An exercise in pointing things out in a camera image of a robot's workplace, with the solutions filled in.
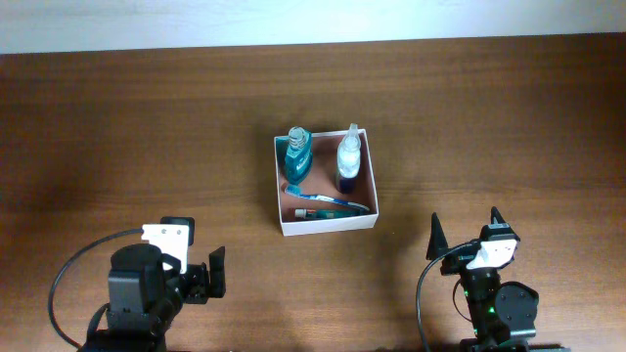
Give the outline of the blue white toothbrush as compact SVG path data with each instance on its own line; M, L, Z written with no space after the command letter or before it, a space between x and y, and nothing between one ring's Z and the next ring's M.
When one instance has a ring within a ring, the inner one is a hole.
M285 186L284 192L287 195L295 197L295 198L302 198L302 199L307 199L307 200L316 200L316 201L333 203L333 204L337 204L337 205L342 205L342 206L346 206L346 207L355 208L355 209L358 209L361 212L370 212L371 211L371 209L368 206L366 206L364 204L360 204L360 203L354 202L354 201L343 200L343 199L339 199L339 198L332 198L332 197L324 196L324 195L305 194L298 186L292 185L292 184L287 184Z

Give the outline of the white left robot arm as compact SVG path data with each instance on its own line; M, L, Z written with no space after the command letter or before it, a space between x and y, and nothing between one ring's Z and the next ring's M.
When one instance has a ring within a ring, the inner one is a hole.
M117 250L108 275L109 301L91 318L81 351L157 352L184 305L226 293L226 248L191 264L195 219L165 216L139 229L141 241Z

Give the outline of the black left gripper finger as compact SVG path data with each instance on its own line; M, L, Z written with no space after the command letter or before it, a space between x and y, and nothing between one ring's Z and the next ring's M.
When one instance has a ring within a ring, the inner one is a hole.
M220 246L212 251L208 256L208 295L210 298L223 298L226 293L225 254L226 248L224 246Z
M194 244L195 219L193 217L163 216L160 219L160 224L187 226L189 228L188 245Z

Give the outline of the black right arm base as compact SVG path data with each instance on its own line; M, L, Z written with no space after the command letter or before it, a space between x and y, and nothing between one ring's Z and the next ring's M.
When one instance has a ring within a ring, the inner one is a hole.
M460 352L571 352L569 347L558 344L532 345L527 342L514 342L506 345L479 344L475 339L464 339L459 345Z

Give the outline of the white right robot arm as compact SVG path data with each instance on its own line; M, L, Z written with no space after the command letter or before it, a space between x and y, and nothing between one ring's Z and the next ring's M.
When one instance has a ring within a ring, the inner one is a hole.
M459 277L464 290L473 338L459 343L461 351L528 351L536 335L539 294L519 282L501 281L499 271L514 261L519 236L499 210L490 210L490 223L479 237L451 247L436 214L426 252L428 268L441 265L443 276Z

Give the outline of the teal mouthwash bottle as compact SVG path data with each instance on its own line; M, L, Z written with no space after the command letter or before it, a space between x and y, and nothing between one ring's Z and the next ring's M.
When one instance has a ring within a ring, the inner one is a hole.
M288 134L285 156L286 177L290 184L299 185L312 167L312 134L302 127L294 126Z

